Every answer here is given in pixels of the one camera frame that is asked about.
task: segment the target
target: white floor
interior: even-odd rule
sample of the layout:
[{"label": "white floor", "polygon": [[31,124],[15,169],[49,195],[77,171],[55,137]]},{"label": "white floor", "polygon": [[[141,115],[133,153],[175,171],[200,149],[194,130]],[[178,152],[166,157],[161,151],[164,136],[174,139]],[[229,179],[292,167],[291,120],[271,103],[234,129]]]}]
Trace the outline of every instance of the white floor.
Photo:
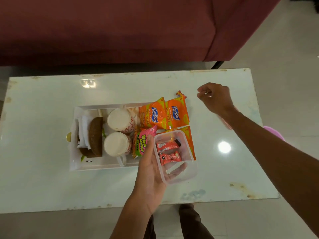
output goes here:
[{"label": "white floor", "polygon": [[[318,55],[319,14],[312,3],[282,0],[237,55],[221,67],[250,67],[264,125],[279,130],[290,144],[316,158]],[[176,69],[203,66],[188,63]],[[0,72],[6,77],[8,68]],[[0,100],[3,95],[0,89]],[[316,238],[284,199],[199,203],[195,209],[215,239]],[[121,208],[111,208],[2,214],[0,238],[108,238],[120,212]],[[158,238],[182,238],[175,206],[160,206],[154,224]]]}]

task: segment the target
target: paper cup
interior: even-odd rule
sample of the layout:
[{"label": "paper cup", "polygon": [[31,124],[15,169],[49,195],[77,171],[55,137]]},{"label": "paper cup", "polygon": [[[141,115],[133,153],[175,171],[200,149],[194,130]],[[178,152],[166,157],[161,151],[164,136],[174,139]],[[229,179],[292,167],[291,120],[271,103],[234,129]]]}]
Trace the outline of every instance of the paper cup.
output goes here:
[{"label": "paper cup", "polygon": [[121,132],[113,132],[106,137],[103,144],[105,152],[116,157],[121,167],[126,165],[126,155],[131,153],[132,140]]},{"label": "paper cup", "polygon": [[123,133],[131,133],[135,127],[133,117],[125,108],[114,109],[107,117],[107,124],[111,129]]}]

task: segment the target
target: dark trousers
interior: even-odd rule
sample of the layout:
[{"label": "dark trousers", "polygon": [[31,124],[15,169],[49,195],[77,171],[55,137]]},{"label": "dark trousers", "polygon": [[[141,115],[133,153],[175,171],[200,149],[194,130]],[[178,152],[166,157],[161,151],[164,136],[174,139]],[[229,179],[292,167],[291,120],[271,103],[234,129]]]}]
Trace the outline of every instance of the dark trousers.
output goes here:
[{"label": "dark trousers", "polygon": [[[199,214],[191,204],[183,204],[179,210],[181,231],[184,239],[214,239],[206,227],[202,224]],[[154,231],[153,215],[148,221],[144,239],[156,239]]]}]

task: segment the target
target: plastic container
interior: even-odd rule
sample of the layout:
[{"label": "plastic container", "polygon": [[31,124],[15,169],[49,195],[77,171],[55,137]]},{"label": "plastic container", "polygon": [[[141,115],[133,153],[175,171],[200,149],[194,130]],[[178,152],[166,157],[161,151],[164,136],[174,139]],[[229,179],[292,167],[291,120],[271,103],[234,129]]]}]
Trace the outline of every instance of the plastic container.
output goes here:
[{"label": "plastic container", "polygon": [[269,126],[264,126],[264,129],[267,130],[268,132],[271,132],[275,136],[279,137],[281,140],[285,141],[284,137],[277,130],[275,130]]},{"label": "plastic container", "polygon": [[[156,144],[173,141],[175,139],[178,139],[181,143],[178,152],[180,153],[183,161],[170,162],[165,165],[161,165],[160,158],[156,149]],[[194,161],[186,136],[182,131],[176,130],[171,132],[165,132],[162,134],[157,134],[156,136],[154,136],[154,141],[154,151],[157,164],[159,166],[159,172],[165,184],[171,185],[175,183],[180,183],[194,178],[197,175],[197,163],[196,161]]]}]

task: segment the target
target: white marble table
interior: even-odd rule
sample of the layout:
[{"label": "white marble table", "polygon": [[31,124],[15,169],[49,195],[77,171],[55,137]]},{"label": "white marble table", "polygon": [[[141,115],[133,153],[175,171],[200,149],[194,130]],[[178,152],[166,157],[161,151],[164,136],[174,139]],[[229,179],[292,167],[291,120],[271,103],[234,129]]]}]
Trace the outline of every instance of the white marble table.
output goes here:
[{"label": "white marble table", "polygon": [[[137,167],[69,171],[65,135],[74,107],[169,100],[179,89],[188,96],[198,175],[169,186],[162,204],[277,198],[234,131],[196,97],[207,82],[229,86],[238,110],[262,125],[248,68],[11,77],[0,121],[0,213],[123,206]],[[218,149],[223,141],[228,153]]]}]

